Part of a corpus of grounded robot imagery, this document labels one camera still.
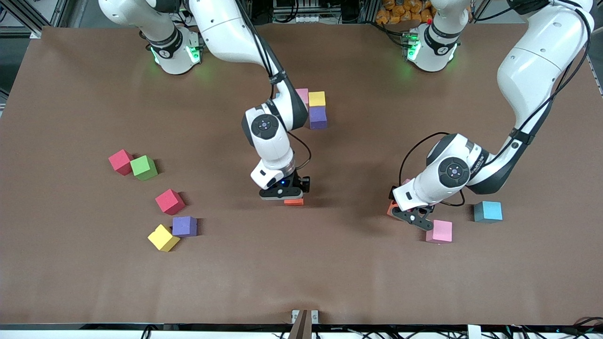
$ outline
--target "orange bag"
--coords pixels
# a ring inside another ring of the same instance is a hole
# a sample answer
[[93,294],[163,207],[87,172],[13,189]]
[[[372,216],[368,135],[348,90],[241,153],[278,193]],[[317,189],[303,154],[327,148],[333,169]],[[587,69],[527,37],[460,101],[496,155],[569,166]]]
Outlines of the orange bag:
[[379,25],[385,25],[390,20],[390,11],[379,10],[375,17],[375,22]]
[[431,11],[429,10],[422,10],[421,11],[421,22],[427,22],[430,19],[433,19],[434,17],[431,16]]
[[391,10],[391,15],[402,16],[402,14],[404,14],[404,12],[405,12],[404,6],[394,6],[394,8]]
[[381,3],[383,3],[383,7],[389,11],[396,5],[396,0],[381,0]]

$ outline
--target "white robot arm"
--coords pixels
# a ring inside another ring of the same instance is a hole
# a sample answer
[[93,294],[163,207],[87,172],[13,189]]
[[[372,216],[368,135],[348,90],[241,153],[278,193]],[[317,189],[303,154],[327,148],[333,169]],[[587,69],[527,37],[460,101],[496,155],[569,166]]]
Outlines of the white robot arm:
[[426,169],[392,190],[398,205],[392,210],[395,217],[416,226],[421,219],[421,228],[429,229],[433,225],[425,223],[420,212],[428,214],[434,204],[465,186],[476,194],[492,194],[505,184],[551,109],[555,81],[587,42],[593,26],[592,0],[579,0],[578,7],[558,0],[543,5],[527,19],[527,32],[498,69],[499,88],[516,117],[503,147],[491,154],[462,135],[443,137],[429,152]]
[[255,63],[270,75],[280,96],[245,112],[243,131],[261,160],[251,178],[264,200],[301,198],[309,191],[309,178],[297,175],[287,132],[300,128],[308,111],[272,49],[255,31],[236,0],[189,0],[204,43],[224,61]]
[[140,29],[165,72],[182,74],[200,62],[199,35],[176,27],[167,14],[179,11],[179,0],[98,0],[98,4],[114,23]]

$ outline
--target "table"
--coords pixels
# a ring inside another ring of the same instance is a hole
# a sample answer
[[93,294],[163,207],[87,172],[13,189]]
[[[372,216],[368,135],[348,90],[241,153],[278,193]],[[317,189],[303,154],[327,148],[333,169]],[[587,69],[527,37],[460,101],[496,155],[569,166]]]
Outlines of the table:
[[[603,313],[601,97],[588,66],[555,102],[505,187],[505,221],[438,206],[453,244],[385,215],[402,157],[435,131],[496,151],[514,123],[497,67],[524,25],[469,25],[436,74],[402,60],[370,26],[268,25],[297,87],[325,90],[329,128],[297,130],[314,158],[303,207],[262,201],[244,112],[266,100],[262,68],[205,54],[170,76],[136,30],[45,29],[0,120],[2,323],[571,324]],[[418,174],[433,144],[409,158]],[[300,161],[304,148],[292,141]],[[159,176],[114,173],[125,148]],[[170,253],[147,240],[170,224],[171,188],[202,218]]]

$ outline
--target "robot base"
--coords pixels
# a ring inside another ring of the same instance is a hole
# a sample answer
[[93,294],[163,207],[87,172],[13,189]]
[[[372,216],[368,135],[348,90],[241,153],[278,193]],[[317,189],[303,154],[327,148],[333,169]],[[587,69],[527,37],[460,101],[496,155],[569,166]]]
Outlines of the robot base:
[[405,50],[405,57],[408,61],[414,63],[424,71],[437,72],[444,69],[452,58],[454,58],[454,51],[457,44],[450,50],[444,52],[443,55],[436,55],[434,50],[425,42],[425,30],[428,26],[428,24],[421,24],[419,27],[410,30],[410,35],[414,36],[416,34],[418,39],[410,40],[411,42],[414,42],[414,46]]
[[300,199],[310,191],[310,177],[300,177],[297,171],[284,177],[268,189],[260,190],[262,200]]
[[178,27],[178,30],[182,33],[183,41],[171,58],[164,59],[151,50],[155,56],[155,63],[161,66],[166,73],[173,75],[186,73],[193,66],[201,63],[203,55],[203,46],[199,44],[199,34],[184,27]]

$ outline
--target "red cube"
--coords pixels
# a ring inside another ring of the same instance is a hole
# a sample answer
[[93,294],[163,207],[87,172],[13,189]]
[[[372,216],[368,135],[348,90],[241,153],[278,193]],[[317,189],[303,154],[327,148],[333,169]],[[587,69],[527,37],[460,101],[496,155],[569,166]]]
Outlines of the red cube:
[[134,157],[126,152],[126,150],[121,150],[109,157],[113,170],[122,176],[132,173],[132,166],[130,166],[130,161],[132,160],[134,160]]
[[161,211],[169,215],[174,215],[185,207],[182,198],[173,189],[161,193],[160,196],[155,198],[155,201],[159,205],[159,208],[161,208]]

